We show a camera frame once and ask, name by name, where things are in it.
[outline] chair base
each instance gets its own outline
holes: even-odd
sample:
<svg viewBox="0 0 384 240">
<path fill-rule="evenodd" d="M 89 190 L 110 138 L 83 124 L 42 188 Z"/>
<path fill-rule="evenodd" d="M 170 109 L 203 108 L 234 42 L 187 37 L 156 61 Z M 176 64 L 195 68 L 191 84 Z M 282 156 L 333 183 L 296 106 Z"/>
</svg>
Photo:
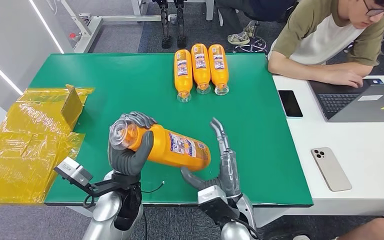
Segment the chair base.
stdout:
<svg viewBox="0 0 384 240">
<path fill-rule="evenodd" d="M 267 53 L 267 43 L 259 36 L 249 38 L 249 44 L 238 45 L 234 48 L 233 53 Z"/>
</svg>

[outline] white smartphone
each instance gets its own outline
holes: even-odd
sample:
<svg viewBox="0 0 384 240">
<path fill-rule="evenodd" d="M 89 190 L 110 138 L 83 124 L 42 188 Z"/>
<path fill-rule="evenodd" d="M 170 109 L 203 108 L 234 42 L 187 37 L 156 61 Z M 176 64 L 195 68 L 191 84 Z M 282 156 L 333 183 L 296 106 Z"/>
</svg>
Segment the white smartphone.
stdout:
<svg viewBox="0 0 384 240">
<path fill-rule="evenodd" d="M 311 150 L 311 154 L 323 175 L 327 187 L 332 192 L 346 191 L 353 188 L 335 157 L 334 152 L 330 148 L 315 148 Z"/>
</svg>

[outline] eyeglasses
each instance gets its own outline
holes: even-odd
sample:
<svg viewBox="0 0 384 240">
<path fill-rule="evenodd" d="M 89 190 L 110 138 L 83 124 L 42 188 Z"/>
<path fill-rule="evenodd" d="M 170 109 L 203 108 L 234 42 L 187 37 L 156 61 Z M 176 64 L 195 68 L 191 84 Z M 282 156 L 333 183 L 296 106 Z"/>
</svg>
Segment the eyeglasses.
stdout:
<svg viewBox="0 0 384 240">
<path fill-rule="evenodd" d="M 366 0 L 363 0 L 363 2 L 364 2 L 365 7 L 367 8 L 367 13 L 366 13 L 367 16 L 373 17 L 373 16 L 377 16 L 379 14 L 384 13 L 384 9 L 382 9 L 382 8 L 369 8 L 369 6 L 367 6 Z"/>
</svg>

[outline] laptop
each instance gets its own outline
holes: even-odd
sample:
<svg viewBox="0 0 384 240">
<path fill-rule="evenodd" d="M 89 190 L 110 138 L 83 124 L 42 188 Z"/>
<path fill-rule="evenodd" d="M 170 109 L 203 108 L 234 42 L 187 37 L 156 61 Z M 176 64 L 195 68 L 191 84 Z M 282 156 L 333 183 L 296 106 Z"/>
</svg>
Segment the laptop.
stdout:
<svg viewBox="0 0 384 240">
<path fill-rule="evenodd" d="M 363 87 L 309 81 L 328 122 L 384 122 L 384 84 L 364 79 Z"/>
</svg>

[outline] laptop keyboard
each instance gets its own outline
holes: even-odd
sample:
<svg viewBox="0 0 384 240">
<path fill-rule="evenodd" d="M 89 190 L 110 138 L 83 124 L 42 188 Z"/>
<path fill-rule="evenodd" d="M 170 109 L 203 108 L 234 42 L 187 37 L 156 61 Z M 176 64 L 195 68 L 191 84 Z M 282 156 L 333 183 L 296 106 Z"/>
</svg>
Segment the laptop keyboard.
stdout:
<svg viewBox="0 0 384 240">
<path fill-rule="evenodd" d="M 360 94 L 319 94 L 326 113 L 336 114 L 356 99 Z"/>
</svg>

